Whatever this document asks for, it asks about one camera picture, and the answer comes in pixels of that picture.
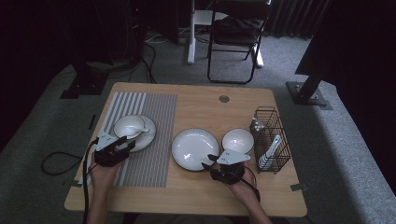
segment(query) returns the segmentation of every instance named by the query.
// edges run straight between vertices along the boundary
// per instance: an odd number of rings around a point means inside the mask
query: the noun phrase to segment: wire basket
[[[290,159],[289,145],[274,107],[259,106],[250,124],[258,173],[279,172]]]

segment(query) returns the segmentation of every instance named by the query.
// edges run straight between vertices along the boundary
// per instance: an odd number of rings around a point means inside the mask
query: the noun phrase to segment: placemat
[[[101,131],[111,133],[116,121],[126,115],[144,115],[156,126],[154,140],[125,160],[115,186],[166,187],[176,105],[176,94],[115,92]]]

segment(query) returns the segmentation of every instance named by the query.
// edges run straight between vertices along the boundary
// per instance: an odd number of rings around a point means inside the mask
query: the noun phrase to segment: chair
[[[262,42],[262,31],[270,15],[271,7],[265,0],[214,0],[212,10],[212,22],[209,46],[207,50],[207,78],[211,82],[217,83],[247,84],[251,81],[251,79],[253,79],[254,70],[257,63],[257,55],[259,53],[260,43]],[[224,34],[224,32],[221,31],[220,27],[221,20],[216,20],[217,13],[223,13],[239,20],[261,21],[261,24],[259,24],[255,28],[252,28],[252,32],[249,34]],[[221,45],[247,47],[247,50],[226,48],[218,49]],[[213,79],[210,76],[212,51],[245,52],[247,55],[244,60],[246,60],[250,52],[254,51],[254,48],[256,48],[256,50],[253,56],[253,67],[251,69],[250,78],[248,80],[217,80]]]

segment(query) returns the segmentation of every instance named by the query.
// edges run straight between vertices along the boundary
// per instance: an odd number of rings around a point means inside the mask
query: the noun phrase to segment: person's left hand
[[[113,186],[114,179],[116,178],[117,170],[120,168],[122,163],[123,161],[113,167],[104,167],[95,162],[92,153],[92,163],[89,170],[95,193],[109,193]]]

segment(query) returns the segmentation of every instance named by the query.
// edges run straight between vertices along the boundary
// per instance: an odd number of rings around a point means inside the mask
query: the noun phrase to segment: black wire basket
[[[259,172],[279,172],[290,159],[290,149],[274,107],[259,106],[250,124]]]

